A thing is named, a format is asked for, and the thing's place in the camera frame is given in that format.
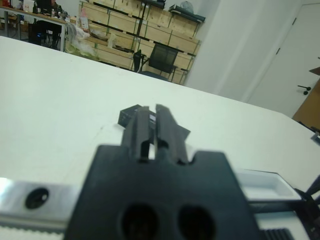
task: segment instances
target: black office chair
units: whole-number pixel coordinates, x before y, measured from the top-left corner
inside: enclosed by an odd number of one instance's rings
[[[175,71],[176,71],[176,67],[174,66],[174,63],[175,63],[177,54],[178,54],[178,51],[171,47],[168,47],[162,44],[155,44],[150,58],[144,60],[146,58],[146,55],[141,54],[141,50],[139,50],[133,55],[134,71],[136,73],[140,73],[152,78],[168,81],[172,72],[173,72],[172,79],[174,78]],[[161,76],[151,71],[142,71],[144,64],[146,64],[147,62],[149,62],[148,64],[150,67],[158,69],[162,72],[168,73],[169,77],[166,78],[164,76]]]

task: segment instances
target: mounting hole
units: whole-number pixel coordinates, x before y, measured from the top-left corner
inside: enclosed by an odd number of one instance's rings
[[[158,230],[157,214],[148,205],[132,205],[124,212],[122,229],[127,240],[152,240]]]
[[[184,206],[178,215],[178,226],[186,240],[214,239],[214,222],[202,207]]]
[[[49,198],[49,191],[45,188],[37,188],[29,193],[25,200],[27,209],[40,208]]]

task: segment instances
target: door handle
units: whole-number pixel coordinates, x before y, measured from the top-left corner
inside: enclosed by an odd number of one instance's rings
[[[298,85],[298,87],[304,88],[304,89],[306,89],[307,91],[310,91],[310,90],[311,90],[311,87],[309,87],[309,86],[300,86],[300,85]]]

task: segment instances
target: white tray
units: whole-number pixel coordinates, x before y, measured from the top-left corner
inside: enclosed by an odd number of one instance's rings
[[[299,194],[277,173],[238,169],[235,175],[249,201],[301,200]]]

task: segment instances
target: white tabletop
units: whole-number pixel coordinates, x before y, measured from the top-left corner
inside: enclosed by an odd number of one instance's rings
[[[301,190],[320,173],[313,133],[281,113],[5,37],[0,54],[1,177],[82,184],[96,147],[120,144],[120,110],[136,104],[169,107],[191,131],[190,158],[224,152],[233,168],[277,172]],[[281,226],[265,216],[261,226]]]

